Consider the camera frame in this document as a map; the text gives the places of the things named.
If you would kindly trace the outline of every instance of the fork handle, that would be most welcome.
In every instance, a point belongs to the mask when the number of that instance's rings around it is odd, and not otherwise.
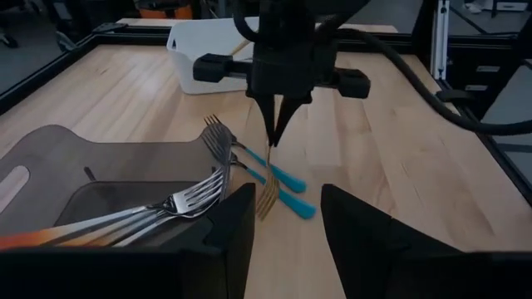
[[[251,168],[247,168],[246,170],[261,184],[266,184],[266,179],[262,175]],[[302,199],[298,199],[282,189],[279,190],[279,199],[303,219],[310,219],[316,213],[316,208],[313,205]]]
[[[262,166],[267,167],[266,161],[262,159],[258,154],[255,154],[251,149],[247,147],[245,148],[245,150],[246,152],[248,152],[248,154],[251,154],[251,156],[256,159]],[[270,164],[270,166],[272,167],[273,175],[275,175],[277,179],[283,182],[283,184],[285,184],[290,190],[298,194],[305,192],[305,190],[307,189],[307,184],[305,183],[305,181],[294,178],[292,175],[285,173],[279,167],[273,164]]]

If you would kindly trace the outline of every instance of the silver fork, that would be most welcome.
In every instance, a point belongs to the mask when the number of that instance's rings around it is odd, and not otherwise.
[[[162,203],[130,208],[79,223],[17,235],[15,238],[0,238],[0,249],[43,244],[107,246],[132,234],[114,245],[125,246],[173,218],[195,218],[208,211],[224,194],[225,173],[224,168],[219,168],[206,180],[172,194]]]

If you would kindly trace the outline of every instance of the teal fork handle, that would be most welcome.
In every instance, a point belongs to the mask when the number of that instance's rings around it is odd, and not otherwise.
[[[262,159],[258,154],[255,154],[251,149],[245,148],[246,152],[248,154],[251,154],[251,156],[256,159],[262,166],[266,167],[266,161]],[[277,179],[279,179],[283,184],[285,184],[290,190],[293,192],[299,194],[305,192],[307,189],[307,183],[301,179],[294,178],[292,175],[285,173],[282,171],[279,167],[275,165],[272,166],[272,172],[273,175]]]
[[[246,169],[249,174],[251,174],[254,178],[256,178],[261,184],[266,184],[266,179],[263,178],[262,175],[257,173],[251,168]],[[279,190],[279,199],[286,204],[289,208],[291,208],[299,217],[303,219],[310,219],[314,216],[316,213],[316,208],[311,205],[310,203],[307,203],[306,201],[302,199],[298,199],[297,197],[287,193],[286,191],[280,189]]]

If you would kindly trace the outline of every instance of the metal frame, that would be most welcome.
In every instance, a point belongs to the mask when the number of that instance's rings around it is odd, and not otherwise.
[[[448,0],[425,0],[412,34],[375,33],[374,35],[400,54],[416,55],[427,70],[433,70],[436,81],[442,90],[467,90],[479,100],[474,103],[457,104],[460,113],[471,119],[481,120],[484,113],[495,102],[506,83],[522,64],[527,53],[532,53],[532,18],[523,31],[513,37],[446,37],[449,15]],[[440,23],[444,28],[432,42],[433,24]],[[170,27],[128,27],[121,24],[103,24],[91,35],[80,40],[70,51],[64,52],[54,61],[40,68],[26,79],[0,94],[0,115],[45,85],[71,64],[80,60],[88,52],[101,44],[165,46]],[[342,29],[335,38],[339,51],[376,52],[354,32]],[[518,190],[532,205],[532,188],[510,158],[488,136],[478,135],[484,146],[491,152],[500,167],[514,182]]]

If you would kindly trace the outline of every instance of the wooden table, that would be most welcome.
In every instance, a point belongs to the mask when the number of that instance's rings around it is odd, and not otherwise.
[[[415,56],[403,57],[438,90]],[[301,198],[319,207],[322,185],[333,183],[461,250],[532,248],[532,209],[475,135],[433,113],[383,56],[339,53],[337,65],[364,71],[372,90],[353,100],[316,88],[291,120],[273,162],[308,182]],[[243,92],[189,96],[164,47],[99,46],[0,116],[0,155],[47,124],[98,142],[192,140],[211,114],[264,153],[262,116]],[[234,170],[233,188],[253,181]],[[246,293],[344,297],[320,213],[304,221],[276,203],[257,222]]]

